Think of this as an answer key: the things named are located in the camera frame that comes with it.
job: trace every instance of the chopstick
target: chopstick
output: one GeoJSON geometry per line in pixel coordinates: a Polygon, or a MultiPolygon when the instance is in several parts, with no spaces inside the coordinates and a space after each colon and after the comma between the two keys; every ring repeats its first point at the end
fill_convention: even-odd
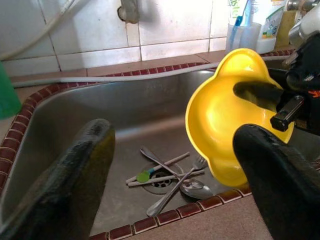
{"type": "MultiPolygon", "coordinates": [[[[198,170],[198,171],[193,171],[190,176],[199,175],[199,174],[203,174],[203,173],[205,173],[205,170],[201,169],[201,170],[198,170]]],[[[179,177],[183,177],[184,175],[186,175],[186,174],[185,173],[178,174],[179,177]]],[[[128,187],[141,186],[141,185],[145,185],[145,184],[153,184],[153,183],[158,183],[158,182],[161,182],[161,181],[175,179],[175,178],[176,177],[174,175],[170,175],[170,176],[162,176],[162,177],[151,178],[150,180],[148,180],[146,182],[132,181],[132,182],[128,183],[128,187]]]]}
{"type": "MultiPolygon", "coordinates": [[[[184,153],[184,154],[182,154],[180,156],[177,156],[177,157],[175,157],[175,158],[173,158],[173,159],[171,159],[169,161],[166,161],[164,164],[168,165],[168,166],[171,165],[171,164],[175,164],[175,163],[179,162],[180,160],[184,159],[185,157],[187,157],[189,155],[190,155],[190,152],[186,152],[186,153],[184,153]]],[[[162,168],[162,166],[157,165],[155,167],[152,167],[152,168],[148,169],[147,171],[149,172],[149,171],[153,170],[153,172],[154,172],[154,171],[157,171],[157,170],[159,170],[161,168],[162,168]]],[[[137,176],[133,176],[133,177],[129,178],[128,180],[125,181],[125,183],[129,184],[129,183],[131,183],[131,182],[133,182],[135,180],[137,180],[137,176]]]]}

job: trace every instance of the tile wall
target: tile wall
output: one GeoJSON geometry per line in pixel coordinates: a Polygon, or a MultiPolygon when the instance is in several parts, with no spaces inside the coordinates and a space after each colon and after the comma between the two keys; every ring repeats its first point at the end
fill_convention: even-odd
{"type": "MultiPolygon", "coordinates": [[[[0,54],[14,50],[49,23],[66,0],[0,2],[0,54]]],[[[22,76],[224,50],[228,0],[138,0],[140,21],[118,18],[120,0],[76,0],[54,30],[4,61],[22,76]]]]}

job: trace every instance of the sink basin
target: sink basin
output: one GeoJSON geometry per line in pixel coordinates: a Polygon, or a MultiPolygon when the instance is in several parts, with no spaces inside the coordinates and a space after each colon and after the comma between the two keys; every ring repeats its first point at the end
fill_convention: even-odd
{"type": "MultiPolygon", "coordinates": [[[[148,207],[175,181],[129,188],[127,179],[155,166],[141,155],[140,146],[145,145],[164,161],[190,152],[190,157],[175,166],[188,171],[198,154],[186,134],[185,111],[192,93],[212,75],[210,70],[199,70],[150,80],[101,83],[43,101],[33,113],[17,153],[2,198],[2,218],[8,218],[33,181],[68,148],[83,125],[103,118],[115,127],[116,146],[91,235],[144,219],[148,207]]],[[[290,142],[310,161],[320,155],[315,147],[320,143],[318,136],[295,129],[290,142]]],[[[213,194],[230,189],[214,179],[209,169],[195,178],[213,194]]],[[[178,192],[164,211],[195,201],[178,192]]]]}

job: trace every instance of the sink drain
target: sink drain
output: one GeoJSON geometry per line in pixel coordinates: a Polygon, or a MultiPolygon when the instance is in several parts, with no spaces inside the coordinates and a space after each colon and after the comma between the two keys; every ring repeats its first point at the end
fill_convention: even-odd
{"type": "MultiPolygon", "coordinates": [[[[150,168],[153,168],[155,165],[154,164],[149,164],[145,166],[142,170],[148,170],[150,168]]],[[[184,171],[178,164],[173,164],[170,166],[170,168],[175,171],[177,174],[182,174],[184,171]]],[[[166,177],[166,176],[171,176],[172,173],[169,171],[161,168],[158,171],[155,171],[151,173],[150,178],[155,179],[155,178],[161,178],[161,177],[166,177]]],[[[178,182],[177,179],[169,179],[169,180],[164,180],[164,181],[159,181],[159,182],[154,182],[148,185],[143,185],[143,188],[148,191],[149,193],[152,194],[159,194],[159,195],[164,195],[167,192],[169,192],[171,189],[174,188],[176,183],[178,182]]]]}

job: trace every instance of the yellow bowl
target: yellow bowl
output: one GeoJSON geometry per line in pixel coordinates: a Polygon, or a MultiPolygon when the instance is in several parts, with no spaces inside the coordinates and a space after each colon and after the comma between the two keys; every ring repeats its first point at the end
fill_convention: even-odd
{"type": "Polygon", "coordinates": [[[272,128],[275,113],[237,97],[236,83],[261,81],[281,88],[268,73],[263,59],[255,51],[239,48],[224,57],[215,74],[193,93],[189,100],[185,126],[188,137],[222,184],[236,187],[247,182],[233,150],[233,137],[244,124],[257,124],[287,143],[294,123],[286,132],[272,128]]]}

